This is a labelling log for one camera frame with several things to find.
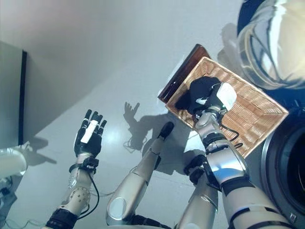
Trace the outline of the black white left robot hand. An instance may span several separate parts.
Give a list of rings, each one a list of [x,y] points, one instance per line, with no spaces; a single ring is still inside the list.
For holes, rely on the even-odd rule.
[[[107,124],[102,120],[103,115],[88,109],[74,140],[74,153],[76,157],[89,153],[96,157],[102,147],[102,134]]]

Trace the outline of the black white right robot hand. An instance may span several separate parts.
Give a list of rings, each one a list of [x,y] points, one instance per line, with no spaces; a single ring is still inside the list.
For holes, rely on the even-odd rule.
[[[206,109],[225,114],[233,108],[236,99],[237,94],[229,83],[218,83],[211,87],[208,97],[198,98],[195,102],[205,106]]]

